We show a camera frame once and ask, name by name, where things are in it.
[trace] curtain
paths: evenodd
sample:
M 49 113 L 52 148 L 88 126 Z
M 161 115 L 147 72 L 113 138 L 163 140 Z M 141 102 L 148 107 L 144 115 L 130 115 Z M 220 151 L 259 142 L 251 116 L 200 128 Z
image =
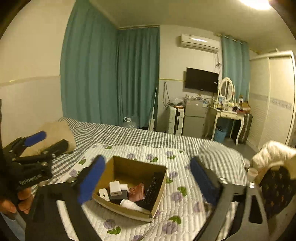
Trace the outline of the curtain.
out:
M 140 127 L 148 126 L 159 78 L 159 27 L 120 30 L 117 52 L 120 118 L 136 116 Z
M 250 81 L 250 61 L 249 46 L 246 42 L 232 37 L 222 36 L 222 55 L 223 55 L 223 78 L 229 77 L 235 86 L 235 98 L 238 101 L 239 95 L 244 100 L 249 95 Z
M 77 0 L 61 55 L 61 96 L 65 117 L 119 124 L 116 27 L 88 0 Z

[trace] wardrobe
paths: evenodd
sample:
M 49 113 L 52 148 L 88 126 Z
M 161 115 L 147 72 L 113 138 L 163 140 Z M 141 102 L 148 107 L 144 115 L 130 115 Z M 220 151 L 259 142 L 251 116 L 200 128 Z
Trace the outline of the wardrobe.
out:
M 253 120 L 247 144 L 259 150 L 268 141 L 293 145 L 295 133 L 295 59 L 292 51 L 250 60 L 249 105 Z

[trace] hand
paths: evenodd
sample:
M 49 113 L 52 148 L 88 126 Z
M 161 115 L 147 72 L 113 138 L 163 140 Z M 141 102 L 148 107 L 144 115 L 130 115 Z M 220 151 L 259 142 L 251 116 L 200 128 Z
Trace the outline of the hand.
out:
M 20 191 L 17 194 L 17 196 L 18 196 L 18 199 L 21 200 L 21 202 L 18 204 L 19 209 L 24 213 L 28 214 L 33 201 L 33 196 L 31 195 L 31 188 L 26 188 Z M 9 213 L 16 213 L 17 209 L 11 201 L 2 200 L 0 201 L 0 211 L 3 214 L 9 214 Z

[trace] ceiling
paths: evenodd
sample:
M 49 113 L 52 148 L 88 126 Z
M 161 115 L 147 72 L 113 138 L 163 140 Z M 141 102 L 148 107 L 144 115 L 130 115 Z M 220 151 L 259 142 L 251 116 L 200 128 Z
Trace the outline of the ceiling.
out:
M 255 51 L 296 45 L 273 9 L 252 9 L 239 0 L 91 0 L 117 27 L 172 24 L 225 33 Z

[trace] gray floor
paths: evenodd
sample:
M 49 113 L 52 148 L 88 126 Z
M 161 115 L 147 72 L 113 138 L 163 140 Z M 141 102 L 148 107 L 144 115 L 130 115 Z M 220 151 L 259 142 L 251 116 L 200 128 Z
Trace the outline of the gray floor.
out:
M 222 144 L 237 150 L 243 155 L 243 157 L 249 160 L 251 160 L 251 158 L 256 154 L 256 152 L 247 144 L 236 145 L 233 139 L 229 139 L 227 137 L 225 138 Z

